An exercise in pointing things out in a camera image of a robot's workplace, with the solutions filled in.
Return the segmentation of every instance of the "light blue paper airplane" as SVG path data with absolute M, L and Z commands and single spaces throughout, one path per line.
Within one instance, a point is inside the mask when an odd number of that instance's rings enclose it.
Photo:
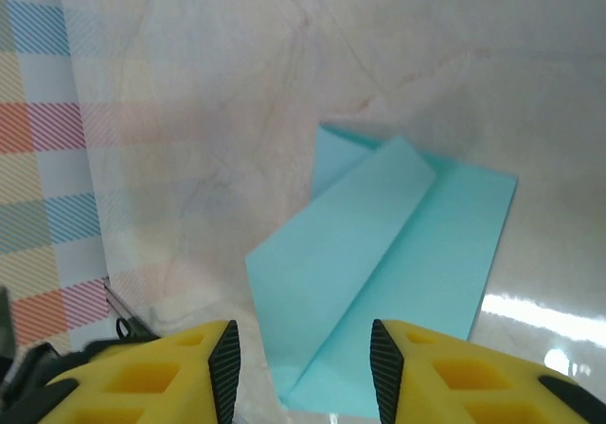
M 321 127 L 309 206 L 246 258 L 290 409 L 378 417 L 372 321 L 469 337 L 515 178 Z

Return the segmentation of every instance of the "white marble floor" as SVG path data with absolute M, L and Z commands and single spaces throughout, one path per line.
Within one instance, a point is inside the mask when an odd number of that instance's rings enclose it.
M 62 1 L 113 284 L 239 318 L 250 422 L 354 422 L 279 409 L 243 262 L 322 119 L 518 174 L 472 339 L 606 399 L 606 0 Z

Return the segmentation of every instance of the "black object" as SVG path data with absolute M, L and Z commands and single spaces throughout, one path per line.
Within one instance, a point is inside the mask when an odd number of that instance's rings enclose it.
M 32 391 L 43 388 L 63 372 L 89 363 L 96 355 L 107 348 L 117 345 L 146 344 L 157 339 L 159 339 L 158 336 L 151 335 L 94 341 L 82 351 L 67 353 L 63 356 L 60 356 L 49 343 L 37 345 L 27 352 L 14 379 L 7 386 L 2 396 L 4 409 L 12 407 L 15 402 Z
M 13 380 L 5 389 L 2 397 L 4 407 L 9 408 L 22 396 L 41 386 L 40 372 L 44 370 L 46 365 L 59 357 L 57 350 L 48 342 L 31 348 L 21 362 Z
M 9 291 L 0 286 L 0 381 L 9 372 L 16 354 L 17 342 L 10 317 Z
M 231 424 L 234 419 L 240 365 L 238 324 L 235 320 L 231 320 L 208 358 L 208 370 L 219 424 Z
M 129 337 L 156 336 L 137 317 L 119 317 L 116 319 L 116 333 L 117 337 L 120 339 L 128 339 Z
M 404 357 L 381 320 L 372 324 L 370 370 L 382 424 L 395 424 L 400 399 Z
M 589 424 L 606 422 L 606 404 L 581 386 L 550 375 L 540 376 L 539 382 Z
M 77 380 L 66 379 L 40 388 L 2 413 L 0 424 L 38 424 L 78 386 Z

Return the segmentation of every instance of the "textured rubber pad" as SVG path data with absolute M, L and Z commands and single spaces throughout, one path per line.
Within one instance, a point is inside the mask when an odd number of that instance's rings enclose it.
M 208 358 L 215 410 L 219 424 L 231 424 L 240 379 L 240 336 L 238 324 L 230 321 Z
M 548 375 L 540 376 L 539 381 L 589 424 L 603 424 L 606 422 L 606 405 L 600 402 L 597 397 L 592 396 L 586 389 Z
M 370 370 L 382 424 L 395 424 L 404 357 L 381 320 L 372 324 Z

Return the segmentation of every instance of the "checkered cloth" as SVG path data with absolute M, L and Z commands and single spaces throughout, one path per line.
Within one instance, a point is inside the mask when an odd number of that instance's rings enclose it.
M 110 335 L 107 268 L 60 0 L 0 0 L 0 283 L 17 341 Z
M 111 285 L 163 332 L 151 308 L 170 309 L 164 317 L 172 321 L 173 312 L 199 306 L 194 291 L 209 289 L 202 248 L 189 247 L 193 231 L 210 228 L 201 221 L 209 195 L 200 183 L 214 172 L 202 145 L 197 72 L 182 53 L 200 45 L 155 40 L 166 34 L 156 29 L 162 23 L 142 20 L 147 9 L 158 14 L 146 0 L 62 6 Z M 218 250 L 201 244 L 206 258 Z

